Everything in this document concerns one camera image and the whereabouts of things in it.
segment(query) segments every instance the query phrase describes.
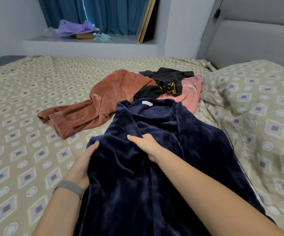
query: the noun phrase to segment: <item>gray wristband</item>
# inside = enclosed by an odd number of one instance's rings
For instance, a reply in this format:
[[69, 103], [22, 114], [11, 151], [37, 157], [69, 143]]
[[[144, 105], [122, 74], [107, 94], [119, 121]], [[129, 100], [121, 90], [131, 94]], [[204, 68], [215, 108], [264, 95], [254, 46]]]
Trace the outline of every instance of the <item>gray wristband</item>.
[[55, 192], [55, 190], [57, 188], [65, 188], [68, 189], [70, 191], [72, 191], [73, 193], [77, 194], [78, 196], [80, 196], [80, 199], [83, 198], [84, 192], [85, 190], [83, 190], [81, 187], [79, 187], [76, 183], [73, 183], [72, 181], [61, 181], [58, 183], [58, 185], [54, 188], [53, 192]]

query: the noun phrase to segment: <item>navy velvet robe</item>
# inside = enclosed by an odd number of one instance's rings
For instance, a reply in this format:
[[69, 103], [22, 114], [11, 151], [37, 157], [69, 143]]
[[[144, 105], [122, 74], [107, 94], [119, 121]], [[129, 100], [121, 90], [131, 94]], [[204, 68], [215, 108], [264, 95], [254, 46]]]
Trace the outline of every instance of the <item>navy velvet robe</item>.
[[[149, 101], [153, 106], [142, 104]], [[174, 100], [117, 104], [89, 164], [89, 197], [80, 235], [209, 235], [156, 163], [127, 135], [150, 133], [163, 147], [222, 183], [262, 214], [225, 133], [198, 120]]]

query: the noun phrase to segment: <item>pillow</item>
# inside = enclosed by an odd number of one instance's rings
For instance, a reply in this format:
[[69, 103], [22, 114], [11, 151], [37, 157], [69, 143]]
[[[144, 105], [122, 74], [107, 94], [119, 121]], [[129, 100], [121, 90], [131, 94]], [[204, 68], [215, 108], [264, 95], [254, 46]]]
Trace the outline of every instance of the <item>pillow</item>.
[[203, 76], [201, 99], [230, 138], [248, 172], [255, 171], [266, 205], [284, 200], [284, 67], [266, 60]]

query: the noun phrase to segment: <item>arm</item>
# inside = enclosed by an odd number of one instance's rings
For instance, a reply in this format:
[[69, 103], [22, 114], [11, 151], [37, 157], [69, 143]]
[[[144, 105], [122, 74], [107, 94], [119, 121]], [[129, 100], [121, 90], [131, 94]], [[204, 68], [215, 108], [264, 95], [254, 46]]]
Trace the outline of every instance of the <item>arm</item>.
[[[89, 187], [87, 168], [99, 142], [95, 142], [75, 161], [65, 176], [86, 190]], [[80, 210], [80, 197], [70, 190], [58, 188], [50, 199], [32, 236], [71, 236]]]
[[212, 235], [284, 235], [248, 202], [161, 147], [150, 134], [128, 139], [158, 164]]

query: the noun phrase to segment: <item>forearm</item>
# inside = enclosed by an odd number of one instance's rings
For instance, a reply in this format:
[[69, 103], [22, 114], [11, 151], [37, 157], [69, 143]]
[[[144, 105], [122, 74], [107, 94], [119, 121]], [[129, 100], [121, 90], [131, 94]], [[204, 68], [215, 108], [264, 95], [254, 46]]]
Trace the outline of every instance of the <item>forearm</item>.
[[80, 207], [80, 197], [58, 188], [50, 199], [32, 236], [72, 236]]
[[284, 235], [248, 202], [168, 150], [156, 162], [212, 235]]

